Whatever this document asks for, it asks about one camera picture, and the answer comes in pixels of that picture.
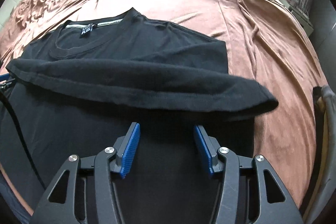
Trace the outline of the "brown bed blanket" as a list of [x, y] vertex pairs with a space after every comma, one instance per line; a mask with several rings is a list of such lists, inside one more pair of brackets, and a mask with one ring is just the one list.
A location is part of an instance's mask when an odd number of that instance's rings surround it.
[[303, 28], [269, 0], [21, 0], [1, 30], [1, 61], [19, 57], [27, 44], [67, 19], [107, 18], [135, 8], [226, 43], [228, 71], [254, 79], [278, 99], [256, 119], [255, 152], [268, 157], [301, 205], [316, 152], [312, 91], [327, 84]]

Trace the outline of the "white bedside shelf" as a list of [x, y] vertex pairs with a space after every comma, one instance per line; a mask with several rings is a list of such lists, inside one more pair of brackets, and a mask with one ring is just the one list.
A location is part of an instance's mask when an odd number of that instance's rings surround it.
[[313, 31], [313, 24], [310, 22], [309, 13], [313, 0], [279, 0], [297, 19], [303, 30], [309, 37]]

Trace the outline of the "black bear print t-shirt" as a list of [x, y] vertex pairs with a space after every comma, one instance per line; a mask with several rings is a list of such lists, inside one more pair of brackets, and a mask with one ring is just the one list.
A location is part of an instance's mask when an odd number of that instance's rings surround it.
[[33, 209], [69, 155], [95, 155], [139, 123], [131, 173], [116, 184], [126, 223], [207, 223], [217, 184], [202, 170], [194, 126], [251, 156], [255, 116], [278, 105], [255, 80], [229, 74], [223, 41], [134, 9], [67, 21], [6, 68], [23, 135], [2, 109], [1, 164]]

